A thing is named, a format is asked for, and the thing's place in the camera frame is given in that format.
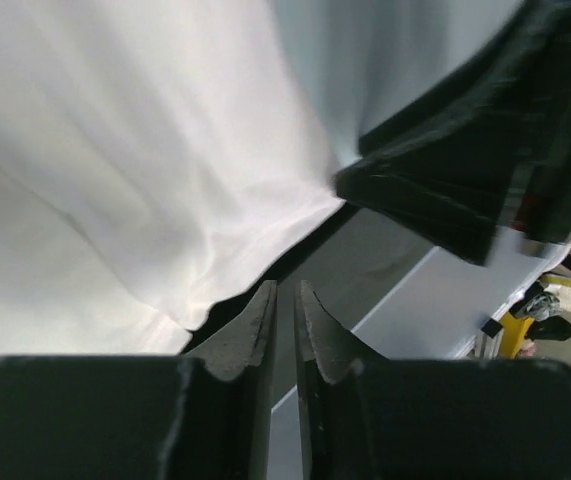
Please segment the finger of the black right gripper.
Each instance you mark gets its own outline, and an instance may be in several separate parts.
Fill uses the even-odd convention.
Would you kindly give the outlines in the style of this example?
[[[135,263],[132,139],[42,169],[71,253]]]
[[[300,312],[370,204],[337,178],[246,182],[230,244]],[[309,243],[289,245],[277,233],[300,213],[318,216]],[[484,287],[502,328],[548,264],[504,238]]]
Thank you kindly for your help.
[[[484,266],[499,228],[516,215],[532,153],[487,145],[381,148],[340,170],[334,188],[348,203]]]

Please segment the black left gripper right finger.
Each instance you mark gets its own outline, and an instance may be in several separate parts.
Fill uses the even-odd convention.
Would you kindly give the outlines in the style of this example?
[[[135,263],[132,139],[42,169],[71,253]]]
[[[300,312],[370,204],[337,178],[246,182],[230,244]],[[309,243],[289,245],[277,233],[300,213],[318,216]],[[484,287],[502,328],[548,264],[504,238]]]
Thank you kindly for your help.
[[[571,479],[571,367],[390,360],[307,282],[294,331],[307,479]]]

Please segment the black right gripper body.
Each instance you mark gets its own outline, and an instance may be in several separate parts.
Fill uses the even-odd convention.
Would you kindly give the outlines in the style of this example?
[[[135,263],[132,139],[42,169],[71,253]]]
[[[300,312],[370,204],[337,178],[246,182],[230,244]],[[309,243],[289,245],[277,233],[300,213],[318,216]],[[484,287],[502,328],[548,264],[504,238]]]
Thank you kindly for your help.
[[[381,148],[530,147],[514,227],[540,242],[571,232],[571,1],[526,1],[462,66],[361,137]]]

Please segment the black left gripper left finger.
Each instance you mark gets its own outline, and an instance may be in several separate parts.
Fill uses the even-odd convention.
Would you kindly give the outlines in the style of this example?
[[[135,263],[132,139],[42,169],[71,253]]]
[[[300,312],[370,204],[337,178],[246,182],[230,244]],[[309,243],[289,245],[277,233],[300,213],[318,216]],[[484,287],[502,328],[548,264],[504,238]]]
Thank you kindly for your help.
[[[0,479],[263,479],[277,287],[192,351],[0,356]]]

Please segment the white t shirt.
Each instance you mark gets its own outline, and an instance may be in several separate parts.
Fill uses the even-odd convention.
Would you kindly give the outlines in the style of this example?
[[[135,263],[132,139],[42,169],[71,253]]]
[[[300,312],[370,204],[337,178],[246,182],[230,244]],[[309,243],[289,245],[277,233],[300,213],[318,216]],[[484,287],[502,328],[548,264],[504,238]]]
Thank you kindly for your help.
[[[267,1],[0,1],[0,354],[180,351],[336,165]]]

